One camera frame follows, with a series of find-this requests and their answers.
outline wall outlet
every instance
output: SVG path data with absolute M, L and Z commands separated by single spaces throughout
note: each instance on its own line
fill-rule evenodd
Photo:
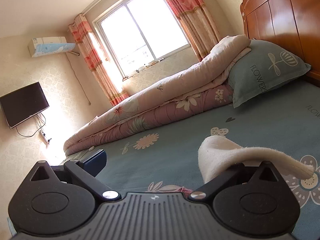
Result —
M 50 138 L 42 129 L 40 129 L 40 133 L 44 140 L 47 142 L 47 144 L 49 144 L 52 138 Z

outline wooden headboard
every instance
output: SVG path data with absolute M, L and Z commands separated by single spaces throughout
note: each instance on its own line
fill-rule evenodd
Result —
M 244 33 L 265 40 L 312 65 L 307 73 L 320 84 L 320 0 L 243 0 Z

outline red and beige curtain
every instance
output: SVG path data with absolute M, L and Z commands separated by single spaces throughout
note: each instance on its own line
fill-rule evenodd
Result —
M 74 24 L 69 25 L 69 30 L 71 31 L 76 44 L 79 46 L 81 54 L 88 64 L 89 69 L 110 103 L 115 106 L 129 97 L 126 91 L 118 91 L 108 76 L 106 71 L 108 59 L 97 38 L 94 36 L 87 19 L 82 15 L 78 15 Z
M 166 0 L 201 61 L 220 40 L 219 31 L 203 0 Z

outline ceiling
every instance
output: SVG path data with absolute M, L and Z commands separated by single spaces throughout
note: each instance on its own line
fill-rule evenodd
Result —
M 0 38 L 66 31 L 94 0 L 0 0 Z

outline television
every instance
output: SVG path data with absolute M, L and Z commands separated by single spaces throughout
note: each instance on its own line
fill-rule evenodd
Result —
M 0 105 L 10 129 L 49 107 L 39 82 L 0 97 Z

